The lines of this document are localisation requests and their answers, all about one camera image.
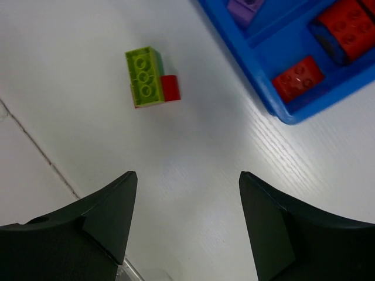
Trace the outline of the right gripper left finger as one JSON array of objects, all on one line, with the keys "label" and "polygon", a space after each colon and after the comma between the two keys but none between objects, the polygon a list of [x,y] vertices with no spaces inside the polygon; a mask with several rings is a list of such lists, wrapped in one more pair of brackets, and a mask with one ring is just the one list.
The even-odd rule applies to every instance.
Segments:
[{"label": "right gripper left finger", "polygon": [[99,191],[26,224],[1,227],[1,280],[115,280],[137,193],[126,172]]}]

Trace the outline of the yellow long lego brick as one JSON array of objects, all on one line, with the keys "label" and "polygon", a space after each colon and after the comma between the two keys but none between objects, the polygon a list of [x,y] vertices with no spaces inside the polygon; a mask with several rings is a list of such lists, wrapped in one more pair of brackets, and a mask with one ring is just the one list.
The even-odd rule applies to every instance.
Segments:
[{"label": "yellow long lego brick", "polygon": [[177,76],[165,74],[162,57],[153,47],[127,51],[125,59],[135,108],[181,99]]}]

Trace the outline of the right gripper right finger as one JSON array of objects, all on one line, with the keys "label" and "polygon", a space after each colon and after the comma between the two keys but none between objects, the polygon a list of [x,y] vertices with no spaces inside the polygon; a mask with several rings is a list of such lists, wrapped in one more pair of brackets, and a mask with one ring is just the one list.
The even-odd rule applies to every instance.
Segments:
[{"label": "right gripper right finger", "polygon": [[250,172],[239,189],[258,280],[374,280],[374,224],[318,209]]}]

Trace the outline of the purple round lego brick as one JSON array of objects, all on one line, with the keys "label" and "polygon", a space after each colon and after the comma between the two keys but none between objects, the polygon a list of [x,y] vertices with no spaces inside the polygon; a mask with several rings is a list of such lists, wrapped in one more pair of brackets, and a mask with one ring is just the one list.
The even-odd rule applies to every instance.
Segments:
[{"label": "purple round lego brick", "polygon": [[229,0],[226,8],[239,27],[247,28],[263,3],[264,0]]}]

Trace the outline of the red half round lego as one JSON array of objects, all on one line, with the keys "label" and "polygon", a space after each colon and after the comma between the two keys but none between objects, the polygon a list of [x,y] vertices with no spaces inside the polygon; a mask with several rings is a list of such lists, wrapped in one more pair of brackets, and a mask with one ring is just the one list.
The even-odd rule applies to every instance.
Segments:
[{"label": "red half round lego", "polygon": [[293,65],[272,79],[272,84],[284,103],[289,103],[318,85],[325,78],[312,56]]}]

